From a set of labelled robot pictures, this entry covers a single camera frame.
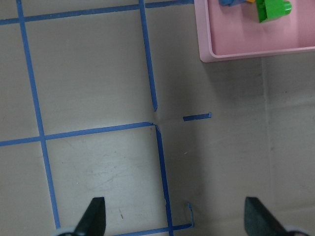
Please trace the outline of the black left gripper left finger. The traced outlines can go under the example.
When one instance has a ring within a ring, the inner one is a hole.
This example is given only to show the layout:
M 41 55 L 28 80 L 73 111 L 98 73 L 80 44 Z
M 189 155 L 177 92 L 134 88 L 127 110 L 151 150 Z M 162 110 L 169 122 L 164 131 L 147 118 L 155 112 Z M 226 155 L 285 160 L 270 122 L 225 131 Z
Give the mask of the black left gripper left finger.
M 89 206 L 75 227 L 55 230 L 52 236 L 103 236 L 106 230 L 105 198 L 92 198 Z

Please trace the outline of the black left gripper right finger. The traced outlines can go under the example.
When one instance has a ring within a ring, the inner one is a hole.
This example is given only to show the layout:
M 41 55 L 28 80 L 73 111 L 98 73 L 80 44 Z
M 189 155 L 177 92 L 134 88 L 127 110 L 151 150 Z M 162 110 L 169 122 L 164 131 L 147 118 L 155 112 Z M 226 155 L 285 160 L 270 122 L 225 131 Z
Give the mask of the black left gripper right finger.
M 287 230 L 258 197 L 246 197 L 244 228 L 248 236 L 309 236 L 301 230 Z

